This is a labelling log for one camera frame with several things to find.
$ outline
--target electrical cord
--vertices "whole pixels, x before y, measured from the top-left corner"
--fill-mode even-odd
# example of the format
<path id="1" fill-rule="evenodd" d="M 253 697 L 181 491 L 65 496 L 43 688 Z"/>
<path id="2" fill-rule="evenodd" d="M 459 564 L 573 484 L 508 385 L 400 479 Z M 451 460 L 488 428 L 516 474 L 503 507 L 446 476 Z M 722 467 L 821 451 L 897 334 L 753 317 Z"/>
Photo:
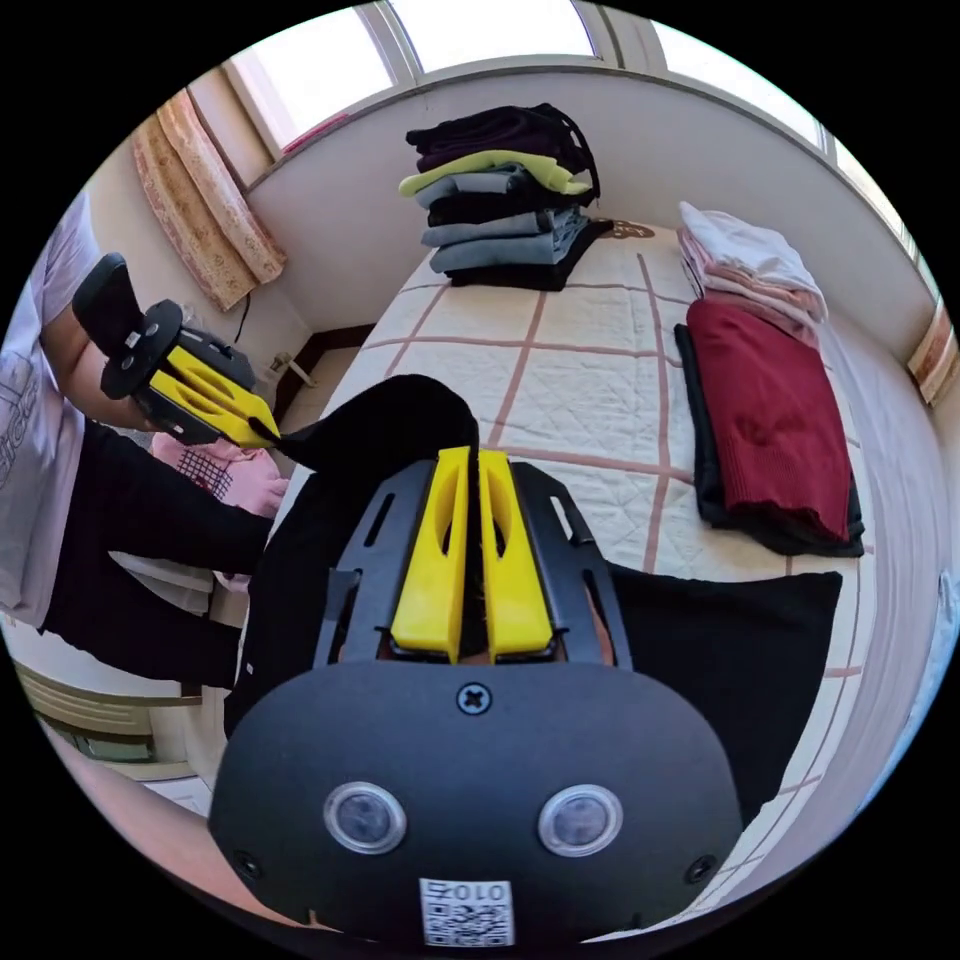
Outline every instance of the electrical cord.
<path id="1" fill-rule="evenodd" d="M 247 294 L 246 303 L 243 305 L 243 313 L 240 316 L 240 326 L 237 327 L 237 335 L 233 338 L 233 342 L 240 342 L 240 334 L 243 333 L 243 323 L 247 319 L 247 314 L 250 312 L 250 294 Z"/>

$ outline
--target yellow controller part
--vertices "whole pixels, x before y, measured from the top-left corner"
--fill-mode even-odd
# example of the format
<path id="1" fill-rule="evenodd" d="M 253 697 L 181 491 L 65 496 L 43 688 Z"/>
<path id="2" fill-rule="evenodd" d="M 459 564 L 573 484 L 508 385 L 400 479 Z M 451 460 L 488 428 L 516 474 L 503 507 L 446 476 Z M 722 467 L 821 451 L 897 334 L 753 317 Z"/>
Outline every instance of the yellow controller part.
<path id="1" fill-rule="evenodd" d="M 441 450 L 391 635 L 403 650 L 460 656 L 470 448 Z"/>
<path id="2" fill-rule="evenodd" d="M 546 651 L 553 627 L 505 453 L 481 450 L 480 524 L 490 661 Z M 502 542 L 497 540 L 497 530 Z"/>
<path id="3" fill-rule="evenodd" d="M 401 650 L 460 654 L 470 450 L 441 450 L 391 636 Z M 506 454 L 481 451 L 481 552 L 490 660 L 546 652 L 553 628 Z"/>
<path id="4" fill-rule="evenodd" d="M 167 365 L 172 372 L 158 370 L 150 386 L 238 447 L 271 446 L 269 440 L 260 437 L 250 426 L 251 418 L 259 420 L 279 438 L 280 430 L 262 397 L 244 390 L 182 347 L 170 351 Z"/>

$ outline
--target screw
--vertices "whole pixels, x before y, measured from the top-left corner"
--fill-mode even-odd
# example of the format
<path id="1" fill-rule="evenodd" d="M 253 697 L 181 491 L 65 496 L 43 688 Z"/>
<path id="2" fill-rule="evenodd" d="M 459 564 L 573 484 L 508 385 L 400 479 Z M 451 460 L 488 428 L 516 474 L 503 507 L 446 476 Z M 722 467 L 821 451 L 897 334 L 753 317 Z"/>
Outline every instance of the screw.
<path id="1" fill-rule="evenodd" d="M 479 716 L 486 713 L 493 703 L 493 697 L 490 691 L 480 683 L 468 683 L 460 688 L 457 694 L 457 706 L 471 716 Z"/>
<path id="2" fill-rule="evenodd" d="M 695 884 L 701 880 L 717 865 L 717 858 L 707 854 L 705 857 L 699 857 L 694 860 L 683 875 L 684 883 Z"/>
<path id="3" fill-rule="evenodd" d="M 260 869 L 260 864 L 257 863 L 249 853 L 237 850 L 233 856 L 241 872 L 246 874 L 250 880 L 259 880 L 263 876 L 263 870 Z"/>

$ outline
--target yellow-green shirt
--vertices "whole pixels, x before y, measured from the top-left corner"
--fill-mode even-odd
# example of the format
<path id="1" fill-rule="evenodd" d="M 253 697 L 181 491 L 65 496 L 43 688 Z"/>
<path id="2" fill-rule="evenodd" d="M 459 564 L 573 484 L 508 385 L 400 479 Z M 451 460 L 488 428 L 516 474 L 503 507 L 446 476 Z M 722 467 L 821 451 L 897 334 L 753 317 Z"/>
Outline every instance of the yellow-green shirt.
<path id="1" fill-rule="evenodd" d="M 519 153 L 516 150 L 481 150 L 479 153 L 470 153 L 458 160 L 451 160 L 426 173 L 407 177 L 400 182 L 400 196 L 412 197 L 424 187 L 429 187 L 431 183 L 436 183 L 441 177 L 452 173 L 479 173 L 505 163 L 519 163 L 530 176 L 555 193 L 575 197 L 590 189 L 589 184 L 574 180 L 573 174 L 561 167 L 553 157 Z"/>

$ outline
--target person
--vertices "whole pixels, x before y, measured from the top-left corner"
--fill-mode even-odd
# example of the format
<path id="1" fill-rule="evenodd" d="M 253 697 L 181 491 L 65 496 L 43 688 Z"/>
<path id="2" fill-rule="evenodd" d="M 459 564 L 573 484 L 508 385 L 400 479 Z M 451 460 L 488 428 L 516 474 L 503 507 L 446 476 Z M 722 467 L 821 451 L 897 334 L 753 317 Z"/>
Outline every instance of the person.
<path id="1" fill-rule="evenodd" d="M 162 600 L 110 552 L 250 575 L 271 523 L 112 429 L 154 428 L 103 394 L 106 358 L 71 307 L 100 256 L 81 193 L 0 348 L 0 610 L 120 670 L 231 688 L 240 631 Z"/>

